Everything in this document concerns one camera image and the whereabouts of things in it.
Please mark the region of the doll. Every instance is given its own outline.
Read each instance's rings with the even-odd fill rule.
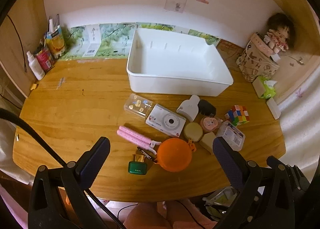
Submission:
[[[267,22],[269,31],[264,36],[264,41],[275,54],[286,51],[293,46],[295,29],[292,21],[283,13],[271,16]]]

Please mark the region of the gold bottle cap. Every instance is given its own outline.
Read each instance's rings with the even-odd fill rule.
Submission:
[[[146,158],[145,155],[138,155],[138,154],[133,154],[132,157],[133,157],[132,160],[135,162],[144,162]]]

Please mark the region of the white storage bin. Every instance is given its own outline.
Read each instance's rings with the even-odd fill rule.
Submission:
[[[127,72],[134,92],[218,96],[233,84],[215,46],[155,29],[135,31]]]

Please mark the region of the tissue box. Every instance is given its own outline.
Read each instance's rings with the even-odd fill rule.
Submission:
[[[276,81],[269,80],[263,76],[258,76],[252,83],[257,95],[261,99],[269,99],[276,95],[273,85]]]

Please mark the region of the white label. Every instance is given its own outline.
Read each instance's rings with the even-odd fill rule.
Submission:
[[[100,43],[99,44],[90,44],[86,50],[86,52],[84,52],[82,57],[94,57],[96,55],[96,53],[98,52],[98,49],[100,47]]]
[[[230,139],[231,141],[234,141],[234,139],[235,139],[235,133],[229,127],[226,128],[224,135],[227,136],[228,139]]]
[[[50,63],[50,61],[49,61],[49,60],[47,60],[47,61],[45,62],[45,64],[47,65],[47,67],[48,67],[48,68],[50,68],[50,67],[51,67],[51,63]]]
[[[29,66],[38,80],[41,80],[44,77],[45,73],[39,63],[29,65]]]
[[[239,139],[237,136],[235,137],[234,143],[237,144],[238,146],[240,146],[242,140]]]
[[[88,25],[86,26],[86,30],[89,34],[89,42],[90,43],[101,43],[101,33],[100,33],[100,26],[97,25]]]
[[[98,52],[98,49],[101,45],[101,32],[100,26],[97,25],[88,25],[86,26],[86,30],[89,34],[89,46],[87,50],[84,52],[82,57],[94,57]]]

